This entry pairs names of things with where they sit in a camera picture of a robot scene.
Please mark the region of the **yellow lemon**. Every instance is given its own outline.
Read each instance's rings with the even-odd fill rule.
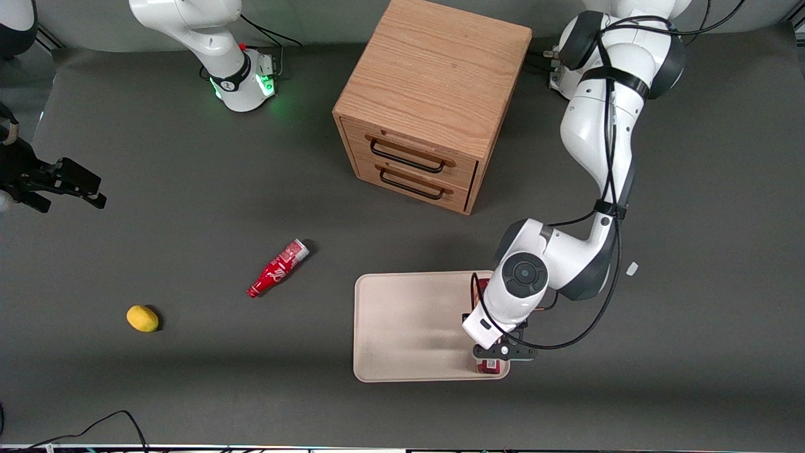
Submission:
[[[159,317],[148,307],[134,305],[126,313],[126,320],[141,332],[153,332],[159,327]]]

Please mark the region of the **green indicator light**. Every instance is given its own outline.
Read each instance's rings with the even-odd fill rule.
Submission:
[[[260,90],[262,90],[262,93],[265,94],[267,98],[274,94],[274,83],[271,77],[254,74],[254,79],[257,81],[258,85],[260,86]]]
[[[215,96],[221,99],[221,93],[218,92],[218,87],[215,86],[215,82],[213,81],[212,78],[209,79],[209,83],[213,86],[213,89],[215,90]]]

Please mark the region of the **small white object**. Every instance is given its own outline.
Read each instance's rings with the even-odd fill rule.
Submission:
[[[13,204],[14,199],[11,197],[11,195],[4,190],[0,190],[0,212],[8,211]]]
[[[626,275],[632,276],[638,271],[638,264],[632,261],[632,264],[629,265],[629,268],[626,269]]]

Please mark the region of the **drawer handle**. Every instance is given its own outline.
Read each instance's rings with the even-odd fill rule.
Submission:
[[[440,189],[439,194],[434,195],[432,193],[423,192],[422,190],[419,190],[419,189],[414,189],[413,187],[408,187],[407,185],[398,183],[397,181],[392,181],[392,180],[390,180],[388,178],[383,177],[385,174],[386,174],[386,169],[381,168],[380,169],[380,181],[383,181],[388,185],[393,185],[394,187],[397,187],[398,189],[407,190],[408,192],[416,193],[420,197],[430,198],[431,200],[438,200],[438,199],[442,198],[442,195],[444,195],[444,189]]]
[[[409,167],[414,167],[414,168],[416,168],[418,170],[422,170],[424,172],[439,173],[442,170],[444,170],[444,160],[442,160],[441,163],[439,164],[439,166],[436,167],[436,168],[428,167],[427,165],[418,164],[418,163],[414,162],[413,160],[403,159],[402,157],[397,157],[397,156],[391,155],[391,154],[389,154],[387,152],[382,152],[379,149],[374,147],[374,145],[376,145],[376,144],[378,144],[378,141],[376,139],[372,139],[372,143],[369,144],[369,149],[371,149],[372,154],[374,154],[376,156],[384,157],[386,159],[391,159],[394,162],[399,162],[400,164],[405,164],[405,165],[408,165]]]

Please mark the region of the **beige tray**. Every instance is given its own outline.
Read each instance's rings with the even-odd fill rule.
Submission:
[[[491,271],[477,271],[487,278]],[[366,274],[355,282],[353,371],[364,382],[496,380],[477,371],[469,313],[473,271]]]

